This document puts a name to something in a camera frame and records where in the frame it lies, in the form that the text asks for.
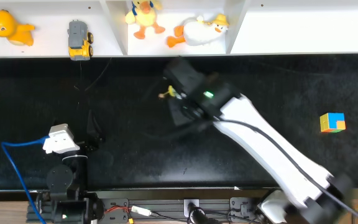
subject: yellow toy vehicle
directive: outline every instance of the yellow toy vehicle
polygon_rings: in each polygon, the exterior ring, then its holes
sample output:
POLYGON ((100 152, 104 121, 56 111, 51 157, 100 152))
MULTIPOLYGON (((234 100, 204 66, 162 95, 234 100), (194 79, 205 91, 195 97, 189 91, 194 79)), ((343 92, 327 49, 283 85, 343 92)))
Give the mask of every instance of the yellow toy vehicle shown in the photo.
POLYGON ((93 35, 81 21, 71 21, 68 25, 68 53, 72 60, 89 60, 93 56, 93 35))

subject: black wheel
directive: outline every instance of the black wheel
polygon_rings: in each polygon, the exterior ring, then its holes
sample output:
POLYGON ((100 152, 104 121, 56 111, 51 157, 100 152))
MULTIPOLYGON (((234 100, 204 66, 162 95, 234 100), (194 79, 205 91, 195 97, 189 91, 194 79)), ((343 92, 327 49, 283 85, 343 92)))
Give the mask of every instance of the black wheel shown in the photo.
POLYGON ((93 48, 92 48, 92 46, 89 46, 89 56, 90 57, 93 56, 93 48))
POLYGON ((90 33, 90 32, 88 32, 88 42, 89 42, 90 44, 93 43, 93 34, 90 33))

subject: stuffed animal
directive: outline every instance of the stuffed animal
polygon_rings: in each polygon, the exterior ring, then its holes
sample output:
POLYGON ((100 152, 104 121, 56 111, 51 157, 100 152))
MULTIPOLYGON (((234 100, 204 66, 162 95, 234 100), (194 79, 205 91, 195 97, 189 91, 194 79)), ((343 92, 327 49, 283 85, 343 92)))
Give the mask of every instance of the stuffed animal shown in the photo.
POLYGON ((147 27, 154 27, 156 34, 161 34, 165 31, 164 27, 160 27, 157 23, 157 14, 155 10, 161 10, 160 2, 154 0, 133 0, 132 10, 128 12, 125 21, 128 24, 137 23, 140 26, 140 31, 136 32, 134 36, 138 39, 145 38, 145 31, 147 27))
POLYGON ((31 46, 34 40, 31 36, 35 27, 28 24, 20 24, 6 10, 0 10, 0 37, 6 37, 14 45, 31 46))
POLYGON ((198 46, 211 43, 212 41, 223 36, 229 23, 226 16, 219 14, 212 22, 205 22, 202 16, 186 19, 182 26, 177 26, 175 37, 167 38, 167 45, 174 47, 176 44, 184 43, 190 46, 198 46))

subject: blue cable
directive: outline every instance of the blue cable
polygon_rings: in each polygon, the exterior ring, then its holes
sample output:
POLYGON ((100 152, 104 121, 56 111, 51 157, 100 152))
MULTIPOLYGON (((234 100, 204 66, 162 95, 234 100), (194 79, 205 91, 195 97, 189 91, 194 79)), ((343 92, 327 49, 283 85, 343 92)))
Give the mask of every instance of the blue cable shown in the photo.
POLYGON ((29 190, 27 189, 27 187, 25 186, 24 180, 22 178, 22 176, 20 175, 19 170, 17 169, 15 163, 13 162, 13 159, 11 157, 11 155, 8 153, 8 151, 6 150, 5 146, 11 146, 11 147, 21 147, 21 146, 30 146, 30 145, 34 145, 34 144, 44 144, 45 140, 49 138, 49 136, 45 136, 41 139, 35 140, 35 141, 31 141, 31 142, 25 142, 25 143, 9 143, 9 142, 1 142, 1 146, 2 149, 5 152, 6 157, 9 159, 9 161, 11 162, 13 169, 15 169, 17 176, 19 177, 20 182, 22 183, 22 186, 24 188, 24 192, 27 195, 27 198, 29 198, 29 202, 31 204, 32 209, 34 210, 35 214, 38 216, 38 219, 41 221, 42 224, 46 224, 45 220, 42 218, 41 214, 38 212, 38 210, 36 209, 34 202, 31 199, 29 190))

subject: toy block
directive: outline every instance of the toy block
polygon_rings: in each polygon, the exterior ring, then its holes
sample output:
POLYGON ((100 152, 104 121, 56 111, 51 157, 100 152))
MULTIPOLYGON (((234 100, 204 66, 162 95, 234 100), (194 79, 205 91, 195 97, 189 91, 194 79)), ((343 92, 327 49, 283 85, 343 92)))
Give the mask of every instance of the toy block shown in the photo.
POLYGON ((326 113, 320 116, 320 130, 324 133, 338 133, 346 129, 343 113, 326 113))

